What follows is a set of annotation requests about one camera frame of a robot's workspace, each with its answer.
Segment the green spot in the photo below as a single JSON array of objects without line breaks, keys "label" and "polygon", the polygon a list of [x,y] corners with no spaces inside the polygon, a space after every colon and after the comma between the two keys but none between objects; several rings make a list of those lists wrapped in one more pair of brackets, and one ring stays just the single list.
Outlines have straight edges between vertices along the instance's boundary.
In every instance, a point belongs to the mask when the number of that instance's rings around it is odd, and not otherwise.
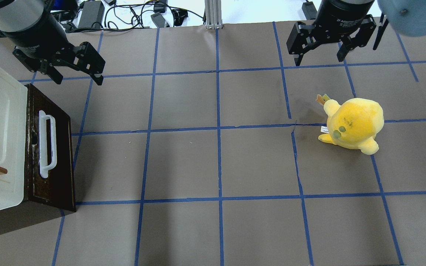
[{"label": "green spot", "polygon": [[333,131],[333,138],[335,139],[341,138],[341,133],[338,130]]}]

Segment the yellow plush toy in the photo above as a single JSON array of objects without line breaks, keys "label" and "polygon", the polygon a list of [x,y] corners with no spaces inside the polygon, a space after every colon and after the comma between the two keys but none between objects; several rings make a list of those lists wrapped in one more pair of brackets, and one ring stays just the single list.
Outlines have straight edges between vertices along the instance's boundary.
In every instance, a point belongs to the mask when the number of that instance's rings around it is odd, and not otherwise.
[{"label": "yellow plush toy", "polygon": [[360,149],[367,155],[379,150],[374,138],[384,126],[384,116],[378,103],[353,98],[340,105],[326,94],[318,95],[317,101],[323,104],[323,109],[328,115],[329,133],[318,136],[320,141],[347,149]]}]

